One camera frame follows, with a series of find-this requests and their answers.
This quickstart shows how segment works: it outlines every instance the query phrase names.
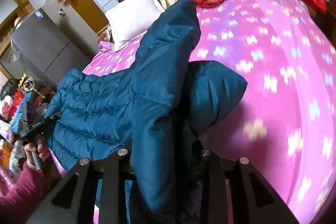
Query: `person's hand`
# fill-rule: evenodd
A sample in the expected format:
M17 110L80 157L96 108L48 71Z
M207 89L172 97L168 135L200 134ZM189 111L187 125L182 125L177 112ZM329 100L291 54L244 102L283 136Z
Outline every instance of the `person's hand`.
M49 157L50 152L49 152L49 148L45 142L45 138L40 136L39 140L38 140L39 146L37 147L37 152L39 153L39 157L43 160L45 160L46 158ZM32 156L32 152L36 152L36 147L29 144L25 145L25 152L27 155L27 160L34 164L34 159Z

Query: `black bag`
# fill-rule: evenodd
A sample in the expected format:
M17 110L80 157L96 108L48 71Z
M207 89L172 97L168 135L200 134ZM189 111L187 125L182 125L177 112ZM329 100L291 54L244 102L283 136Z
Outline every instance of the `black bag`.
M3 100L7 95L13 96L17 90L17 85L19 84L20 80L15 78L10 78L8 81L3 85L1 92L0 92L0 99Z

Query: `sticker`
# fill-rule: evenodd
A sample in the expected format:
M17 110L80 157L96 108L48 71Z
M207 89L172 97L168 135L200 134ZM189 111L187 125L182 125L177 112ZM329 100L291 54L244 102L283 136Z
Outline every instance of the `sticker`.
M36 15L38 18L42 18L42 17L43 17L43 15L41 14L40 11L36 11L36 12L35 12L35 15Z

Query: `jacket sleeve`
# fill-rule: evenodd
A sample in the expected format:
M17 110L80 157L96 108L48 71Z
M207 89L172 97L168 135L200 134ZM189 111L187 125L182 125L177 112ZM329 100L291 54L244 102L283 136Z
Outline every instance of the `jacket sleeve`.
M175 211L170 113L200 35L195 3L179 0L150 27L131 66L133 166L147 209L158 217Z
M33 213L43 191L43 173L23 165L16 186L0 197L0 215L4 223L23 224Z

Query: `blue puffer jacket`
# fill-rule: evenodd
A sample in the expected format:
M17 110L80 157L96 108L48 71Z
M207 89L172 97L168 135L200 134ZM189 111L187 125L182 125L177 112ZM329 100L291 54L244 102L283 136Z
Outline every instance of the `blue puffer jacket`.
M174 215L174 149L183 155L179 166L188 165L191 143L235 107L247 85L218 62L188 63L200 33L194 2L179 0L148 30L129 69L101 77L68 72L46 113L62 112L47 142L66 171L83 157L106 158L132 138L148 209Z

